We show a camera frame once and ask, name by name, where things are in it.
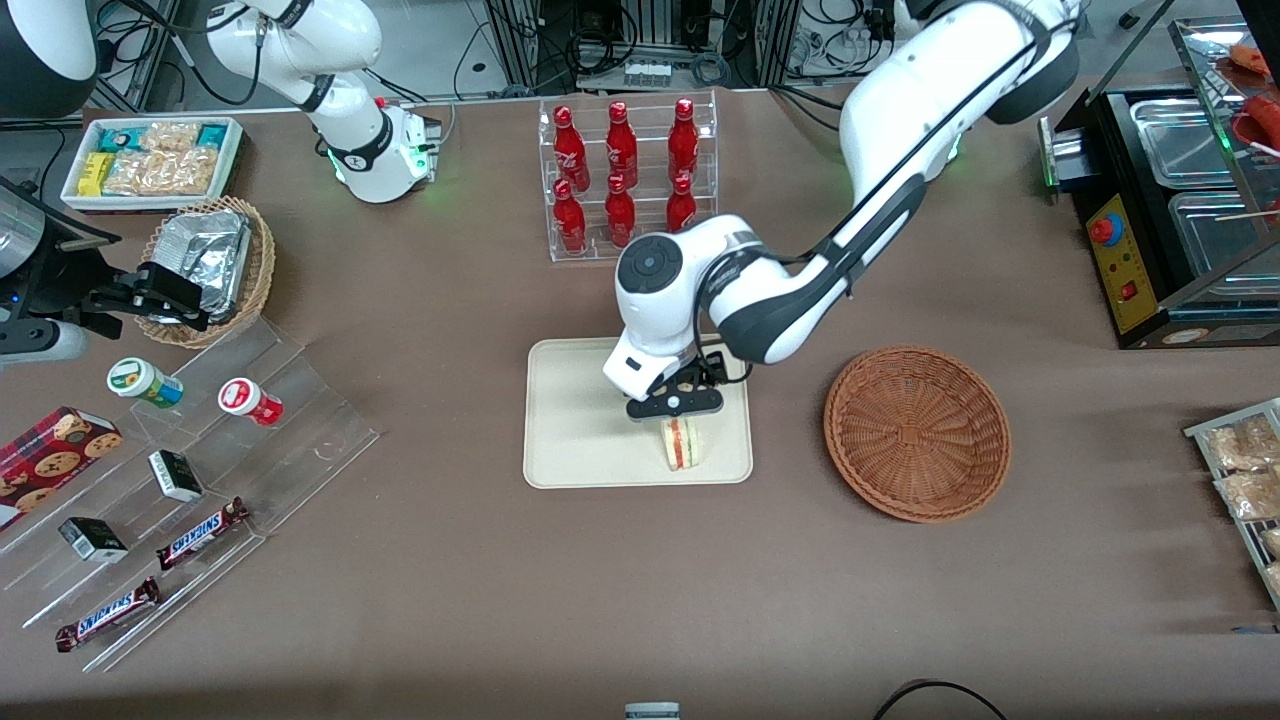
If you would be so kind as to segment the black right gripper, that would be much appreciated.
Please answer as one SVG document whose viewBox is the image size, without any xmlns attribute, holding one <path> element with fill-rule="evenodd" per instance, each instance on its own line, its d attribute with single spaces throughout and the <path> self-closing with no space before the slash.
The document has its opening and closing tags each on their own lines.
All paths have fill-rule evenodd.
<svg viewBox="0 0 1280 720">
<path fill-rule="evenodd" d="M 20 318 L 60 316 L 83 302 L 87 313 L 134 313 L 165 316 L 195 331 L 209 328 L 201 309 L 202 288 L 156 263 L 137 268 L 134 288 L 114 283 L 127 274 L 110 265 L 97 249 L 64 252 L 44 243 L 20 266 Z"/>
</svg>

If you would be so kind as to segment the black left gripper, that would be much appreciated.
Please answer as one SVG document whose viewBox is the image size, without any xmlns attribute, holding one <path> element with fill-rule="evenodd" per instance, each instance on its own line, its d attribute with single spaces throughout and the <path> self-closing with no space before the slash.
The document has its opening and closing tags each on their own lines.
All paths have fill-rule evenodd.
<svg viewBox="0 0 1280 720">
<path fill-rule="evenodd" d="M 714 389 L 728 383 L 728 370 L 722 352 L 696 356 L 671 378 L 655 384 L 657 395 L 689 395 Z"/>
</svg>

